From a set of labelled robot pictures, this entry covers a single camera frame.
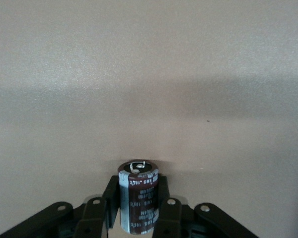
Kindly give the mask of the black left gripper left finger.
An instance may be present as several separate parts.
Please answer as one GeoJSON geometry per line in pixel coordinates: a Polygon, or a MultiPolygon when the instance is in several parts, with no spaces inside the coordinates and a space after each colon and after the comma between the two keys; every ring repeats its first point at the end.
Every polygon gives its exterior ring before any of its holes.
{"type": "Polygon", "coordinates": [[[79,207],[61,201],[0,234],[0,238],[107,238],[119,208],[118,176],[103,194],[87,198],[79,207]]]}

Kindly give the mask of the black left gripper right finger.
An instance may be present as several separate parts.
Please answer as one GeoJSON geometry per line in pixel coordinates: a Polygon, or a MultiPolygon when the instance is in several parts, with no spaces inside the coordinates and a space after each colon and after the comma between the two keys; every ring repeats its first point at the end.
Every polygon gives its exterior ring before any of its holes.
{"type": "Polygon", "coordinates": [[[158,176],[159,217],[154,238],[256,238],[253,232],[212,203],[194,208],[170,196],[166,176],[158,176]]]}

